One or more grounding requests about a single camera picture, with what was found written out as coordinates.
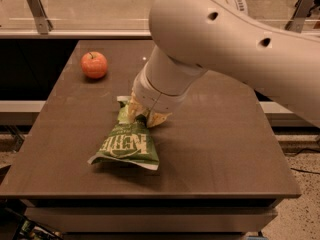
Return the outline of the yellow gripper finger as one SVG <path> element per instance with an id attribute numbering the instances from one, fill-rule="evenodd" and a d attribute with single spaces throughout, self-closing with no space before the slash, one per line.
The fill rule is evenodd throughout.
<path id="1" fill-rule="evenodd" d="M 169 116 L 170 116 L 170 113 L 158 113 L 151 110 L 148 112 L 148 115 L 147 115 L 147 127 L 152 128 L 157 125 L 160 125 L 164 123 Z"/>
<path id="2" fill-rule="evenodd" d="M 148 117 L 149 109 L 143 106 L 137 99 L 134 92 L 131 92 L 131 98 L 128 103 L 128 118 L 130 122 L 134 122 L 135 119 L 139 116 L 143 115 Z"/>

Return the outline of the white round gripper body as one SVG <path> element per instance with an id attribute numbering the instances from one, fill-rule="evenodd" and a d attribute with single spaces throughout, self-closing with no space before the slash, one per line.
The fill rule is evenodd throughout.
<path id="1" fill-rule="evenodd" d="M 147 65 L 136 76 L 133 88 L 136 99 L 144 107 L 157 113 L 172 113 L 185 100 L 188 91 L 180 95 L 169 95 L 157 90 L 147 78 Z"/>

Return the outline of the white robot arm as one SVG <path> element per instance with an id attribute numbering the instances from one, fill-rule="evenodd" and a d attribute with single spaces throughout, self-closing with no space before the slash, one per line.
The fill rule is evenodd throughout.
<path id="1" fill-rule="evenodd" d="M 133 84 L 144 107 L 174 111 L 212 70 L 320 126 L 320 39 L 250 18 L 244 0 L 155 0 L 149 29 L 155 47 Z"/>

